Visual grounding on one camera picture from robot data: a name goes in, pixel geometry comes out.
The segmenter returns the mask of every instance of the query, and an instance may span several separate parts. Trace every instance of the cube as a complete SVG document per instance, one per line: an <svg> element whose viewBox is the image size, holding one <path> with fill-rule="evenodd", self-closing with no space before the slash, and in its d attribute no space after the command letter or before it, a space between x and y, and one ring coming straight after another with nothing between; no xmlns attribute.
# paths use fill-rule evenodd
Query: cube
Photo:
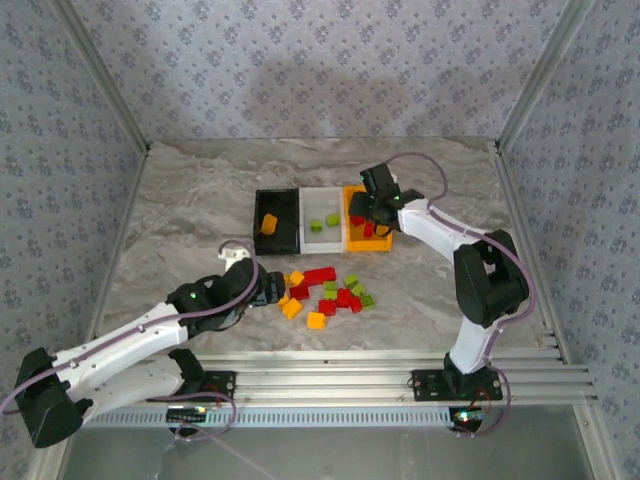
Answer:
<svg viewBox="0 0 640 480"><path fill-rule="evenodd" d="M289 282L291 283L291 285L293 285L294 287L297 287L298 285L300 285L302 282L304 281L304 275L302 275L299 271L295 271L293 272L291 275L289 275Z"/></svg>
<svg viewBox="0 0 640 480"><path fill-rule="evenodd" d="M349 306L353 313L359 313L362 311L362 300L360 300L360 297L352 296L349 300Z"/></svg>
<svg viewBox="0 0 640 480"><path fill-rule="evenodd" d="M313 330L324 330L327 326L327 317L323 313L309 312L307 327Z"/></svg>
<svg viewBox="0 0 640 480"><path fill-rule="evenodd" d="M351 288L356 283L358 283L358 276L357 275L348 275L344 279L344 286L347 287L347 288Z"/></svg>
<svg viewBox="0 0 640 480"><path fill-rule="evenodd" d="M307 300L309 298L309 287L306 285L298 285L289 289L289 295L296 300Z"/></svg>
<svg viewBox="0 0 640 480"><path fill-rule="evenodd" d="M324 286L325 292L337 292L338 284L336 282L324 282L322 284Z"/></svg>
<svg viewBox="0 0 640 480"><path fill-rule="evenodd" d="M311 220L311 231L313 233L320 233L322 231L322 220Z"/></svg>
<svg viewBox="0 0 640 480"><path fill-rule="evenodd" d="M359 227L366 221L364 217L349 217L349 219L354 227Z"/></svg>
<svg viewBox="0 0 640 480"><path fill-rule="evenodd" d="M327 317L331 317L336 314L336 302L333 300L320 300L318 302L318 311L324 313Z"/></svg>
<svg viewBox="0 0 640 480"><path fill-rule="evenodd" d="M375 231L375 226L371 222L367 222L364 224L364 238L373 237L373 233Z"/></svg>
<svg viewBox="0 0 640 480"><path fill-rule="evenodd" d="M365 294L364 285L361 283L356 283L351 287L351 293L353 293L356 297L361 297Z"/></svg>
<svg viewBox="0 0 640 480"><path fill-rule="evenodd" d="M336 278L338 278L336 269L333 267L315 268L304 272L304 283L310 287L322 285L324 282L330 282Z"/></svg>
<svg viewBox="0 0 640 480"><path fill-rule="evenodd" d="M282 313L284 313L284 316L289 320L293 320L302 311L302 309L302 304L295 298L292 298L284 307L282 307Z"/></svg>
<svg viewBox="0 0 640 480"><path fill-rule="evenodd" d="M338 227L340 226L340 214L331 213L327 215L327 226L328 227Z"/></svg>
<svg viewBox="0 0 640 480"><path fill-rule="evenodd" d="M284 307L288 302L289 297L287 297L287 294L285 293L284 296L280 300L278 300L278 307L280 308L280 310L282 310L282 307Z"/></svg>
<svg viewBox="0 0 640 480"><path fill-rule="evenodd" d="M376 302L373 301L373 297L371 295L363 295L360 297L360 301L362 302L362 308L365 310L369 310L376 306Z"/></svg>
<svg viewBox="0 0 640 480"><path fill-rule="evenodd" d="M278 217L267 213L262 218L262 226L260 227L260 233L263 235L273 235L276 231L276 224L278 223Z"/></svg>
<svg viewBox="0 0 640 480"><path fill-rule="evenodd" d="M348 288L341 288L338 290L338 298L336 298L336 305L340 308L349 308L349 302L351 301L351 292Z"/></svg>

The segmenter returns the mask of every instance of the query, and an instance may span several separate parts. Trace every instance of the red block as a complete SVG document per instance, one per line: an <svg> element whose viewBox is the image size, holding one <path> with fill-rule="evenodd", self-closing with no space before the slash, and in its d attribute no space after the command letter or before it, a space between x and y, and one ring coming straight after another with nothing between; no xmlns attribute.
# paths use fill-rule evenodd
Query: red block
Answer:
<svg viewBox="0 0 640 480"><path fill-rule="evenodd" d="M324 282L333 282L338 276L336 269L333 267L316 268L315 270L307 270L304 272L304 284L310 287L314 285L322 285Z"/></svg>
<svg viewBox="0 0 640 480"><path fill-rule="evenodd" d="M336 305L339 306L340 308L349 308L350 301L351 301L351 290L349 290L348 288L339 288Z"/></svg>
<svg viewBox="0 0 640 480"><path fill-rule="evenodd" d="M362 300L360 300L360 297L351 295L351 299L349 300L349 305L351 306L351 311L353 313L358 313L362 311Z"/></svg>
<svg viewBox="0 0 640 480"><path fill-rule="evenodd" d="M320 300L318 302L318 311L324 313L327 317L331 317L336 314L336 302L333 300Z"/></svg>
<svg viewBox="0 0 640 480"><path fill-rule="evenodd" d="M305 284L298 285L297 287L291 287L289 289L289 296L296 300L306 300L309 298L309 287Z"/></svg>
<svg viewBox="0 0 640 480"><path fill-rule="evenodd" d="M351 223L354 227L358 227L365 222L364 217L349 217L349 219L351 220Z"/></svg>
<svg viewBox="0 0 640 480"><path fill-rule="evenodd" d="M375 230L375 226L371 222L367 222L364 224L364 237L369 238L373 237L373 232Z"/></svg>

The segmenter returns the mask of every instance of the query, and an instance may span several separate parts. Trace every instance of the patterned wallpaper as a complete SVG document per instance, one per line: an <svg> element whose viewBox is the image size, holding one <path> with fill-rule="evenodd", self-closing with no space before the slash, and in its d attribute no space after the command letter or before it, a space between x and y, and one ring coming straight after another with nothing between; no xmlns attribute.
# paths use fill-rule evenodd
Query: patterned wallpaper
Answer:
<svg viewBox="0 0 640 480"><path fill-rule="evenodd" d="M137 154L45 0L0 2L0 395L20 360L85 332ZM0 420L0 478L31 442Z"/></svg>
<svg viewBox="0 0 640 480"><path fill-rule="evenodd" d="M509 152L565 332L640 478L640 6L599 0Z"/></svg>
<svg viewBox="0 0 640 480"><path fill-rule="evenodd" d="M148 140L497 137L565 0L73 0Z"/></svg>

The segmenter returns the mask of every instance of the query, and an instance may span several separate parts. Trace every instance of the green cube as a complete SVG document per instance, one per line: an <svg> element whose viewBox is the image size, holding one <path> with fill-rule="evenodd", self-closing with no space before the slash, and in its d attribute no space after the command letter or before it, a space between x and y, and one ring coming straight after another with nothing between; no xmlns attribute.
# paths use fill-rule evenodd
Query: green cube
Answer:
<svg viewBox="0 0 640 480"><path fill-rule="evenodd" d="M376 302L373 301L373 297L371 295L361 296L360 301L362 302L362 308L364 308L365 310L376 306Z"/></svg>
<svg viewBox="0 0 640 480"><path fill-rule="evenodd" d="M351 287L351 293L353 293L356 297L361 297L365 294L364 285L361 283L356 283Z"/></svg>
<svg viewBox="0 0 640 480"><path fill-rule="evenodd" d="M327 226L337 227L340 225L340 215L337 213L331 213L327 215Z"/></svg>
<svg viewBox="0 0 640 480"><path fill-rule="evenodd" d="M349 275L348 277L346 277L344 279L344 286L347 287L347 288L351 288L356 283L358 283L358 276L357 275Z"/></svg>
<svg viewBox="0 0 640 480"><path fill-rule="evenodd" d="M314 233L320 233L322 231L322 220L311 220L311 231Z"/></svg>
<svg viewBox="0 0 640 480"><path fill-rule="evenodd" d="M338 284L336 282L324 282L324 291L325 292L337 292Z"/></svg>

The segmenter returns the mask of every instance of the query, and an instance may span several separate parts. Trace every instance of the marble table surface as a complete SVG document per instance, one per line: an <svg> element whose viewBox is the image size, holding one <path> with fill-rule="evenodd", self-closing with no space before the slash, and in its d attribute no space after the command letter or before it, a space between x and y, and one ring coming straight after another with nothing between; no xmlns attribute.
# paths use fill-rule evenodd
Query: marble table surface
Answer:
<svg viewBox="0 0 640 480"><path fill-rule="evenodd" d="M342 186L358 172L402 151L432 155L447 173L450 192L439 206L475 227L509 229L510 220L488 143L481 138L317 140L193 140L154 143L144 167L126 240L108 293L100 333L133 320L182 283L222 274L216 249L228 238L250 238L256 189ZM403 189L426 196L441 189L437 171L417 157L391 164ZM418 240L396 235L388 253L261 257L267 270L334 266L339 278L359 276L376 299L373 310L345 310L323 331L306 327L305 312L288 321L275 305L249 311L234 328L204 334L190 346L205 351L446 350L461 322L453 269ZM539 312L514 325L498 345L538 346Z"/></svg>

